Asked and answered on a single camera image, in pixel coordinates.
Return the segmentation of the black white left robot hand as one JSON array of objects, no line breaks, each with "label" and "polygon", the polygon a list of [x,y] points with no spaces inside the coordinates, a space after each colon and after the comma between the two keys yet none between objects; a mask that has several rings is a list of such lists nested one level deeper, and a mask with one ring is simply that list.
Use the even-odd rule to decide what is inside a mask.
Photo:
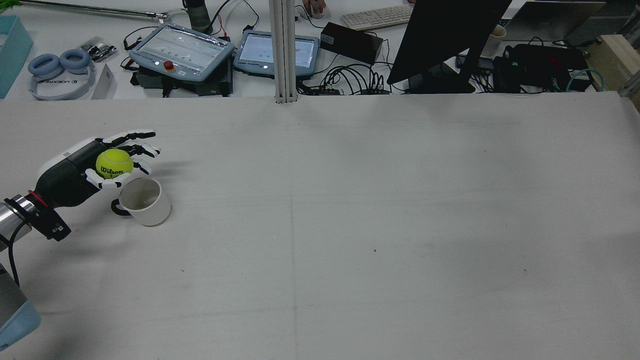
[{"label": "black white left robot hand", "polygon": [[155,130],[135,129],[105,138],[88,137],[40,167],[34,193],[51,208],[77,207],[100,190],[123,187],[132,180],[131,174],[104,178],[96,170],[98,156],[110,149],[123,150],[132,157],[135,168],[150,174],[148,164],[137,155],[160,155],[160,148],[142,141],[154,136]]}]

